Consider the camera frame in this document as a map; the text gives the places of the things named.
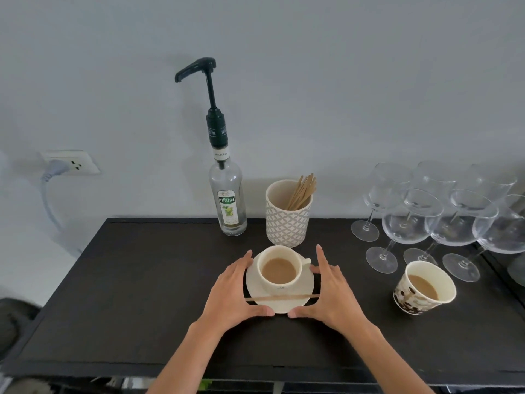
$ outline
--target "gray wall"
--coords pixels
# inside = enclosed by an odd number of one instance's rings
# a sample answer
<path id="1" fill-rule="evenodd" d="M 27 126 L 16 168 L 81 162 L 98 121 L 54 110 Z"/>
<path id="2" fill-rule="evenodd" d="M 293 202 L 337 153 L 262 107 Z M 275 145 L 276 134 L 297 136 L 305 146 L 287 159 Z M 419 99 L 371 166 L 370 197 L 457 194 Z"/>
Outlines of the gray wall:
<path id="1" fill-rule="evenodd" d="M 379 161 L 522 172 L 525 0 L 0 0 L 0 285 L 47 301 L 114 215 L 213 216 L 204 76 L 244 173 L 314 172 L 315 216 L 364 216 Z M 84 149 L 103 174 L 56 178 L 57 237 L 36 152 Z M 37 273 L 45 273 L 37 280 Z"/>

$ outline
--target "right hand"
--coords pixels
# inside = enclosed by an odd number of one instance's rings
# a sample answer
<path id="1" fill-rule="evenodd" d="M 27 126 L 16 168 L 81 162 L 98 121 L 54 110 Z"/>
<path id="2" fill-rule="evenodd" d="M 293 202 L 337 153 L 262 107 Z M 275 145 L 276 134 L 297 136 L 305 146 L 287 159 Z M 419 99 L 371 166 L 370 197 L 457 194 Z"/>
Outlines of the right hand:
<path id="1" fill-rule="evenodd" d="M 320 245 L 316 246 L 319 267 L 310 265 L 314 274 L 321 274 L 321 295 L 314 305 L 296 307 L 290 318 L 313 318 L 345 335 L 356 324 L 369 323 L 339 266 L 328 264 Z"/>

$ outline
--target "saucer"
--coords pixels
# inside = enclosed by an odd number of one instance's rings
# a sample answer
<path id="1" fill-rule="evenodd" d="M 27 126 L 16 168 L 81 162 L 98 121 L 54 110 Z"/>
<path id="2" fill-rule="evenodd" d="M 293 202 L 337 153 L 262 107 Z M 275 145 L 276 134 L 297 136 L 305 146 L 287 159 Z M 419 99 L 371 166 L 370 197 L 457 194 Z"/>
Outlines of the saucer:
<path id="1" fill-rule="evenodd" d="M 261 282 L 261 277 L 257 272 L 257 258 L 253 258 L 253 264 L 246 270 L 246 288 L 250 293 L 250 297 L 264 297 L 271 296 L 266 291 L 266 288 Z M 310 266 L 305 265 L 302 268 L 301 275 L 297 282 L 286 289 L 282 290 L 283 295 L 297 295 L 297 294 L 312 294 L 313 293 L 313 273 L 310 271 Z M 287 314 L 292 308 L 305 305 L 309 298 L 299 300 L 270 300 L 266 302 L 256 302 L 257 304 L 265 305 L 273 309 L 276 314 Z"/>

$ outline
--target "dark object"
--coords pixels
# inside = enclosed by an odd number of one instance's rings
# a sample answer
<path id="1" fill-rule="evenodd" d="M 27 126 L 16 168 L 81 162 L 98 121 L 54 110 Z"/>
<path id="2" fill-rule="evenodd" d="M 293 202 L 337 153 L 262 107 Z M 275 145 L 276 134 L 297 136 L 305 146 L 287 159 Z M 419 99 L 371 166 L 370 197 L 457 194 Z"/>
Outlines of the dark object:
<path id="1" fill-rule="evenodd" d="M 0 363 L 39 311 L 40 308 L 21 300 L 0 299 Z"/>
<path id="2" fill-rule="evenodd" d="M 180 83 L 183 78 L 188 77 L 195 72 L 203 72 L 206 75 L 206 83 L 208 85 L 209 104 L 206 122 L 208 124 L 209 141 L 212 147 L 220 149 L 228 145 L 228 134 L 226 133 L 226 122 L 224 115 L 220 109 L 215 105 L 215 93 L 213 92 L 212 72 L 217 67 L 217 63 L 213 58 L 197 59 L 192 64 L 186 66 L 180 72 L 175 74 L 175 83 Z"/>
<path id="3" fill-rule="evenodd" d="M 475 284 L 454 279 L 456 299 L 420 316 L 401 311 L 390 275 L 365 261 L 369 243 L 352 219 L 311 219 L 295 248 L 315 244 L 338 264 L 366 316 L 430 384 L 525 384 L 525 309 L 480 260 Z M 4 363 L 9 375 L 156 376 L 200 316 L 225 267 L 247 249 L 270 246 L 264 219 L 228 237 L 216 219 L 110 218 Z M 382 234 L 378 246 L 388 238 Z M 428 242 L 420 244 L 421 248 Z M 395 250 L 401 257 L 408 245 Z M 454 250 L 468 255 L 472 247 Z M 445 246 L 437 260 L 449 251 Z M 221 339 L 205 378 L 375 384 L 352 347 L 311 319 L 248 320 Z"/>

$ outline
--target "power cord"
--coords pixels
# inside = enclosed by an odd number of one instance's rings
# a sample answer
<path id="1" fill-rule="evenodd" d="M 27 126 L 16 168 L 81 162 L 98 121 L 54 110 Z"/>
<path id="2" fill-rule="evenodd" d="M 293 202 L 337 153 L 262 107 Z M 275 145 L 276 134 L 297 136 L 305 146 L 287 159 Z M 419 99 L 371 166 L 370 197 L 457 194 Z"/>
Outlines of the power cord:
<path id="1" fill-rule="evenodd" d="M 51 207 L 49 207 L 49 202 L 47 200 L 47 183 L 51 178 L 56 177 L 57 175 L 61 175 L 67 171 L 69 171 L 69 165 L 66 162 L 59 159 L 53 159 L 47 165 L 46 171 L 43 172 L 42 177 L 40 179 L 40 195 L 42 197 L 43 208 L 46 211 L 47 216 L 59 232 L 63 232 L 63 228 L 62 225 L 56 219 L 55 215 L 53 214 Z M 80 254 L 82 254 L 81 249 L 76 250 Z"/>

